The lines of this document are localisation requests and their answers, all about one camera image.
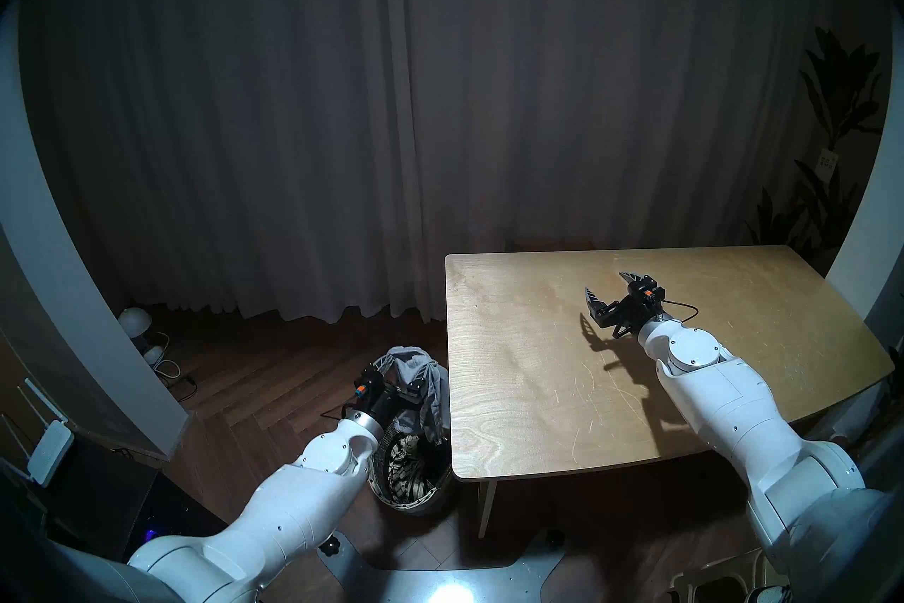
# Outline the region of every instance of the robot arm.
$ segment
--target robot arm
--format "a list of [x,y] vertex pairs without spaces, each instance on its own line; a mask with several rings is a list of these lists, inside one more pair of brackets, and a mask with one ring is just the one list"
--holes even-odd
[[399,409],[422,401],[419,386],[384,384],[373,367],[356,384],[360,401],[348,417],[258,486],[235,522],[211,537],[151,540],[129,566],[160,579],[185,603],[257,600],[290,561],[329,539],[367,480],[383,429]]
[[651,277],[620,273],[628,295],[605,305],[586,290],[591,317],[615,335],[631,333],[656,362],[659,382],[694,432],[728,459],[749,488],[747,511],[775,569],[794,561],[792,534],[817,503],[864,488],[834,443],[804,440],[782,419],[762,377],[715,337],[662,310]]

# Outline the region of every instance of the gray cloth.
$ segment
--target gray cloth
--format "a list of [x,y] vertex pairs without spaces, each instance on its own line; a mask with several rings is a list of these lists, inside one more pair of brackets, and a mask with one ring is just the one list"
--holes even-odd
[[373,363],[387,380],[402,388],[423,377],[424,403],[420,411],[400,413],[396,424],[403,433],[423,433],[430,442],[438,444],[449,432],[449,373],[448,370],[419,347],[392,347]]

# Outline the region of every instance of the table leg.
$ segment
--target table leg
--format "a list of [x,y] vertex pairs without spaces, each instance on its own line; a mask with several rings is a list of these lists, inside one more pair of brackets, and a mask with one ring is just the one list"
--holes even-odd
[[477,538],[484,539],[486,524],[490,521],[490,511],[493,509],[493,497],[496,495],[496,483],[498,479],[482,481],[477,487],[477,511],[480,514],[480,525],[477,528]]

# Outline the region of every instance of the laundry basket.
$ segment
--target laundry basket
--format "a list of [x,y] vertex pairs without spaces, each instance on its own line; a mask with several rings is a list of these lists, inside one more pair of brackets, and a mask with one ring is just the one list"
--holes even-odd
[[369,461],[373,493],[405,514],[435,514],[456,491],[448,439],[434,445],[423,435],[403,433],[395,420]]

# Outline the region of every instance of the white wall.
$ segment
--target white wall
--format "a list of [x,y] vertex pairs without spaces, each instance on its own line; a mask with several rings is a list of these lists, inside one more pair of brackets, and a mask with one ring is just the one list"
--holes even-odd
[[81,429],[159,456],[188,414],[122,332],[44,179],[22,95],[18,1],[0,17],[0,328]]
[[904,20],[892,9],[891,91],[876,163],[857,216],[826,279],[861,318],[904,247]]

